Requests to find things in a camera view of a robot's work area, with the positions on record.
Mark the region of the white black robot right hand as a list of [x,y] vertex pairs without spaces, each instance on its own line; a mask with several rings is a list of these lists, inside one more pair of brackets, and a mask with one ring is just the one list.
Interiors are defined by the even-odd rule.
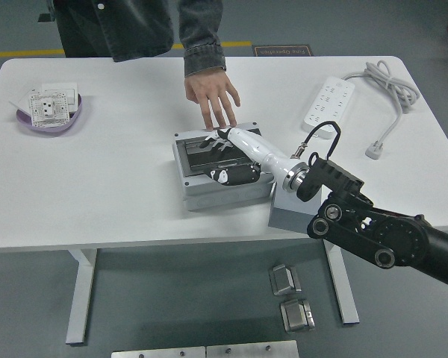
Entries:
[[270,173],[282,188],[288,192],[297,191],[302,180],[298,174],[305,165],[297,159],[291,159],[266,141],[262,136],[239,128],[225,128],[212,131],[200,145],[201,148],[212,144],[224,151],[227,148],[240,149],[251,161],[249,165],[211,168],[205,174],[224,186],[237,186],[258,181],[261,173]]

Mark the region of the person's left hand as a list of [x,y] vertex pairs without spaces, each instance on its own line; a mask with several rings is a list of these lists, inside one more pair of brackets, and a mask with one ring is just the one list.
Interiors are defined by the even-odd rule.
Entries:
[[237,125],[232,102],[239,107],[240,96],[224,69],[217,67],[189,75],[184,79],[184,88],[187,99],[199,105],[207,130],[214,129],[213,120],[219,128]]

